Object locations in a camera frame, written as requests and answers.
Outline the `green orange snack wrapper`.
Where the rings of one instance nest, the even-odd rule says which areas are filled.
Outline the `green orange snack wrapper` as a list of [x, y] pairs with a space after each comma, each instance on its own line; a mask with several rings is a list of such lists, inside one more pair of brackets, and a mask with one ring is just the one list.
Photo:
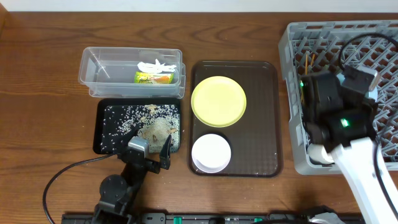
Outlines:
[[145, 73], [136, 72], [134, 83], [143, 84], [171, 84], [174, 78], [173, 73]]

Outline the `white cup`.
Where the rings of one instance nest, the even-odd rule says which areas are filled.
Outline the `white cup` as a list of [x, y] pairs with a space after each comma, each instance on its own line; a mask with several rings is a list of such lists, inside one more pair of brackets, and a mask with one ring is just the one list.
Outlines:
[[334, 163], [332, 156], [326, 152], [323, 145], [310, 144], [307, 148], [309, 158], [316, 163], [329, 165]]

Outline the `pink bowl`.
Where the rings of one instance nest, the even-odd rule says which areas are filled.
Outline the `pink bowl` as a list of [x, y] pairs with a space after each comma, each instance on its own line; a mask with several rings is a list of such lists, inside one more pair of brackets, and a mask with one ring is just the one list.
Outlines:
[[199, 137], [192, 146], [192, 161], [204, 173], [214, 174], [227, 167], [231, 160], [228, 141], [218, 134]]

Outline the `blue bowl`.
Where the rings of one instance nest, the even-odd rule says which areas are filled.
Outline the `blue bowl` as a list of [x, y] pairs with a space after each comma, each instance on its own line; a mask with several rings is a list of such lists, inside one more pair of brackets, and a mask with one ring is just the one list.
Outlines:
[[[343, 84], [345, 80], [345, 76], [342, 73], [337, 74], [337, 78], [339, 79], [340, 83]], [[366, 98], [373, 99], [374, 101], [377, 101], [378, 98], [378, 91], [377, 89], [373, 89], [373, 91], [369, 91], [366, 93]]]

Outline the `white tissue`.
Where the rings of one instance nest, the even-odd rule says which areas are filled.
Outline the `white tissue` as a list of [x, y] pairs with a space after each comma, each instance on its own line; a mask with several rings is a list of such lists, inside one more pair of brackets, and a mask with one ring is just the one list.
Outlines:
[[163, 73], [163, 72], [173, 73], [177, 68], [176, 65], [166, 65], [164, 63], [161, 64], [157, 59], [155, 60], [155, 64], [139, 62], [137, 64], [137, 67], [141, 72], [144, 73]]

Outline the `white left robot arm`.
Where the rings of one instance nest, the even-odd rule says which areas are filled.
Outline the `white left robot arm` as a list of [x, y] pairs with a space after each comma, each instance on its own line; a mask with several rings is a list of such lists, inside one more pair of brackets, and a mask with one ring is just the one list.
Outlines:
[[114, 142], [117, 158], [126, 165], [121, 174], [109, 175], [100, 184], [100, 200], [95, 207], [93, 224], [134, 223], [136, 218], [130, 209], [148, 172], [158, 174], [170, 167], [172, 136], [168, 135], [159, 160], [147, 158], [149, 142], [136, 136], [136, 129], [130, 130]]

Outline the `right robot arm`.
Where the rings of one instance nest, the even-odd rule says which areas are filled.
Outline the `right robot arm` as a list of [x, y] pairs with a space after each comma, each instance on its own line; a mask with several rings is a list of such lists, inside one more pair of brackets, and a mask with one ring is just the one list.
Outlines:
[[376, 76], [345, 70], [300, 78], [304, 124], [347, 180], [366, 223], [397, 223], [397, 187], [387, 170], [373, 121], [377, 103], [366, 94]]

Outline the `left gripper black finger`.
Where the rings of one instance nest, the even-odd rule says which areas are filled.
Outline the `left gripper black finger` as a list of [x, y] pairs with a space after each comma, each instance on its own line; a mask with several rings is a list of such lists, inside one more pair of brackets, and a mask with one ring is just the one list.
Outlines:
[[170, 168], [170, 147], [172, 143], [172, 136], [169, 134], [167, 137], [165, 144], [162, 147], [161, 152], [159, 153], [160, 159], [160, 167], [165, 170], [169, 170]]
[[136, 147], [136, 133], [137, 128], [134, 126], [126, 134], [122, 135], [119, 139], [119, 155], [133, 155], [140, 154], [140, 148]]

